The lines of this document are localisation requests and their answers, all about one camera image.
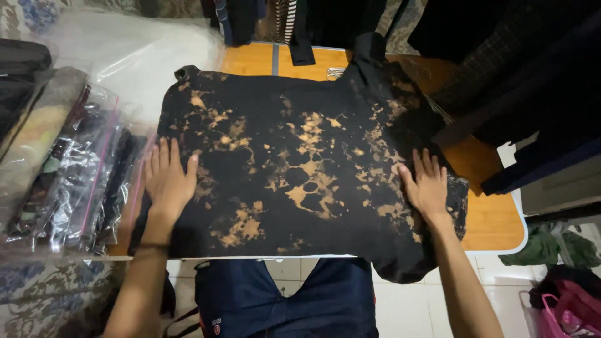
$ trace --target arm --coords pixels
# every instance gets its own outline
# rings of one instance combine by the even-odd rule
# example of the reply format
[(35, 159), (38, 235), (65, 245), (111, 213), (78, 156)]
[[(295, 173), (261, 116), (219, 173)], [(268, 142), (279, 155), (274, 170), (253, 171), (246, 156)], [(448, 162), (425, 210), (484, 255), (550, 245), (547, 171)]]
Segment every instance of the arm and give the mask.
[(171, 230), (196, 187), (198, 156), (188, 162), (184, 174), (177, 141), (171, 151), (164, 138), (145, 161), (146, 190), (153, 202), (140, 246), (117, 296), (104, 337), (160, 337), (159, 310), (165, 281), (166, 249)]
[(432, 234), (453, 336), (503, 337), (499, 320), (455, 235), (453, 219), (446, 210), (447, 169), (441, 169), (438, 158), (430, 158), (427, 149), (424, 149), (423, 159), (414, 150), (413, 161), (415, 181), (404, 165), (399, 167), (399, 175), (409, 201), (424, 217)]

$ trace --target hand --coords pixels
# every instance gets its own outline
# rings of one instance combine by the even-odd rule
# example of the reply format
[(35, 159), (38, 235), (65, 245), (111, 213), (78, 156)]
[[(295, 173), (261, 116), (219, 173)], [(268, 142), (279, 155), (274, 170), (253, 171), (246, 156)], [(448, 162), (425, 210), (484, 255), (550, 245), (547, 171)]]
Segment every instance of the hand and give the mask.
[(177, 140), (171, 139), (171, 151), (167, 140), (160, 138), (160, 147), (154, 146), (146, 157), (146, 191), (152, 200), (153, 214), (160, 214), (171, 227), (182, 214), (188, 201), (194, 196), (198, 155), (188, 160), (188, 172), (184, 174), (180, 163)]
[(401, 164), (398, 174), (401, 176), (409, 202), (421, 213), (424, 219), (432, 225), (434, 219), (447, 217), (447, 169), (440, 168), (438, 158), (424, 149), (423, 159), (418, 151), (413, 150), (415, 164), (415, 181), (411, 172)]

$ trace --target finger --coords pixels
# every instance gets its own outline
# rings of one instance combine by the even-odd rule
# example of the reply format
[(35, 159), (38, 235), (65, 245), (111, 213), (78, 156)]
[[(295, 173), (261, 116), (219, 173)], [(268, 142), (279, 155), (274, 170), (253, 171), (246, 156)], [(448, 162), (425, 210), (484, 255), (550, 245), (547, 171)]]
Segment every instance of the finger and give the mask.
[(169, 167), (169, 145), (165, 137), (160, 138), (160, 168), (166, 169)]
[(152, 178), (152, 151), (148, 152), (148, 154), (146, 154), (146, 158), (144, 159), (144, 176), (146, 183), (148, 183)]
[(177, 140), (175, 138), (171, 139), (171, 163), (174, 165), (181, 166), (180, 163), (180, 148), (177, 145)]
[(417, 149), (413, 150), (413, 164), (415, 166), (415, 179), (418, 180), (424, 174), (424, 164), (421, 162), (421, 158), (419, 158)]
[(446, 167), (442, 167), (442, 169), (441, 169), (441, 178), (442, 178), (442, 183), (444, 183), (446, 186), (447, 185), (447, 168)]
[(156, 144), (152, 147), (152, 173), (156, 175), (159, 172), (160, 164), (159, 164), (159, 146)]
[(430, 160), (430, 152), (428, 151), (428, 148), (424, 148), (424, 156), (422, 157), (422, 160), (424, 162), (424, 171), (426, 174), (428, 174), (430, 177), (434, 176), (434, 169), (432, 169), (432, 161)]
[(397, 167), (397, 170), (398, 170), (398, 175), (401, 177), (401, 180), (403, 181), (403, 184), (405, 187), (405, 192), (411, 198), (413, 196), (412, 194), (416, 187), (415, 181), (413, 181), (413, 178), (411, 177), (411, 171), (409, 171), (409, 168), (407, 168), (403, 164), (399, 165)]
[(438, 165), (438, 156), (432, 156), (432, 170), (434, 171), (434, 177), (441, 179), (441, 166)]
[(198, 154), (190, 156), (188, 160), (188, 170), (186, 171), (186, 179), (188, 184), (196, 185), (196, 171), (198, 169)]

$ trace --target navy blue pants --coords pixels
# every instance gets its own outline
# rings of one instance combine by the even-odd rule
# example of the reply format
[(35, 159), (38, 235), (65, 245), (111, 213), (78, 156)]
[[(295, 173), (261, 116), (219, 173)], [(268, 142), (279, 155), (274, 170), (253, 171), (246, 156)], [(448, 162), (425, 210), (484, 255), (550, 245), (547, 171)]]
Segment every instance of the navy blue pants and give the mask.
[(195, 301), (208, 336), (378, 337), (371, 267), (360, 258), (320, 259), (289, 298), (264, 262), (212, 260), (197, 268)]

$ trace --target wooden table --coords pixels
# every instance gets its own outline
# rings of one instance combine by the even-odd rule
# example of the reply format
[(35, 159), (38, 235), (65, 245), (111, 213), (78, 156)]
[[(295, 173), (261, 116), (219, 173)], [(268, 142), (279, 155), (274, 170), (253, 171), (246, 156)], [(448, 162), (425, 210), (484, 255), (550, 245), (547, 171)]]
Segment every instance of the wooden table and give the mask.
[[(326, 81), (328, 68), (346, 67), (350, 59), (350, 53), (341, 49), (313, 48), (313, 54), (315, 65), (294, 67), (288, 46), (251, 43), (229, 48), (221, 71), (235, 75), (278, 75)], [(414, 55), (388, 55), (387, 59), (401, 62), (425, 94), (435, 91), (447, 81), (454, 68), (446, 61)], [(502, 168), (496, 150), (470, 137), (456, 146), (443, 149), (443, 152), (455, 172), (470, 182), (463, 248), (472, 253), (491, 254), (521, 250), (526, 243), (527, 231), (511, 194), (485, 196), (480, 190), (480, 183)], [(126, 252), (125, 241), (110, 249), (113, 258)]]

